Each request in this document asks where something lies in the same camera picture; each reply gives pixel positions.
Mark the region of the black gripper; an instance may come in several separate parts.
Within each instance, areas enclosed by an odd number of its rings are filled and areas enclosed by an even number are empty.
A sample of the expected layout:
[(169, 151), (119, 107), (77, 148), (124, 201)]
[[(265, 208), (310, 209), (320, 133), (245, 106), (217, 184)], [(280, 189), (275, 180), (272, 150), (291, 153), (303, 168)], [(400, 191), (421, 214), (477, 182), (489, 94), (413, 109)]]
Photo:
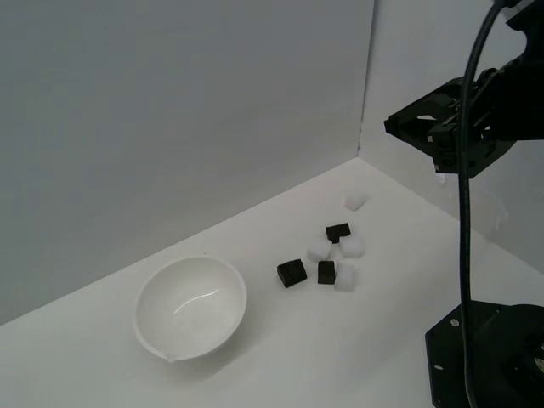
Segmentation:
[[(430, 149), (437, 173), (458, 174), (456, 114), (462, 78), (454, 78), (395, 112), (386, 133), (416, 149)], [(517, 141), (543, 139), (543, 60), (514, 59), (490, 70), (470, 91), (467, 162), (476, 177)]]

